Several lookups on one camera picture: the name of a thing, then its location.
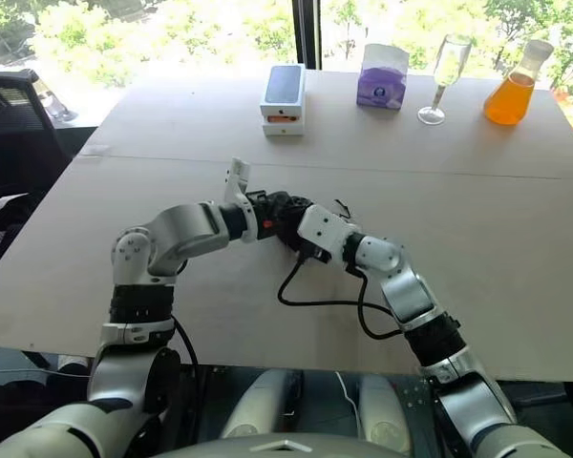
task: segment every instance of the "black chair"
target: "black chair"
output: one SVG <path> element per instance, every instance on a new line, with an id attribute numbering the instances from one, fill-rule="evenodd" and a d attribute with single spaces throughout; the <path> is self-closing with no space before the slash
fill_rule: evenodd
<path id="1" fill-rule="evenodd" d="M 0 197 L 47 192 L 72 157 L 61 148 L 32 70 L 0 72 Z"/>
<path id="2" fill-rule="evenodd" d="M 32 70 L 0 73 L 0 258 L 72 157 L 61 148 Z"/>

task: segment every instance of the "champagne glass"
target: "champagne glass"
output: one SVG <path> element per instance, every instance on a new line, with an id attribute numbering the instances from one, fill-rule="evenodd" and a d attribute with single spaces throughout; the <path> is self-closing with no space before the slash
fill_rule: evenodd
<path id="1" fill-rule="evenodd" d="M 446 35 L 437 52 L 437 62 L 435 63 L 435 83 L 437 92 L 433 99 L 433 105 L 421 108 L 418 111 L 418 119 L 429 125 L 441 124 L 446 118 L 437 106 L 443 96 L 447 86 L 455 84 L 460 78 L 462 69 L 465 67 L 469 51 L 471 50 L 471 38 L 459 33 Z"/>

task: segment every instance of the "bottle cap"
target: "bottle cap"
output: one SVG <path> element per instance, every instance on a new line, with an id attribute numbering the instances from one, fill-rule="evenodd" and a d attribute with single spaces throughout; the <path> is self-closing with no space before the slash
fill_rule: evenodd
<path id="1" fill-rule="evenodd" d="M 524 48 L 524 55 L 531 59 L 543 62 L 552 55 L 553 51 L 554 47 L 547 41 L 531 40 L 526 44 L 526 48 Z"/>

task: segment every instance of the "tissue box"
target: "tissue box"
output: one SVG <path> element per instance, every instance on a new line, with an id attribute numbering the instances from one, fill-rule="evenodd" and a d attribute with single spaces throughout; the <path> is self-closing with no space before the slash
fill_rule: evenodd
<path id="1" fill-rule="evenodd" d="M 399 110 L 403 104 L 410 55 L 395 46 L 367 45 L 356 103 Z"/>

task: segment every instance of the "white box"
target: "white box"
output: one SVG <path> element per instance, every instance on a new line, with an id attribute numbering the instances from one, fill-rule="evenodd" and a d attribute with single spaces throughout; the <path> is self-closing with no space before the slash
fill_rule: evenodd
<path id="1" fill-rule="evenodd" d="M 306 93 L 305 81 L 306 67 L 304 64 L 273 66 L 261 98 L 261 115 L 264 118 L 268 116 L 302 117 Z"/>
<path id="2" fill-rule="evenodd" d="M 304 94 L 302 99 L 299 119 L 292 122 L 267 122 L 267 118 L 264 117 L 262 127 L 266 136 L 303 135 L 306 127 L 306 95 Z"/>

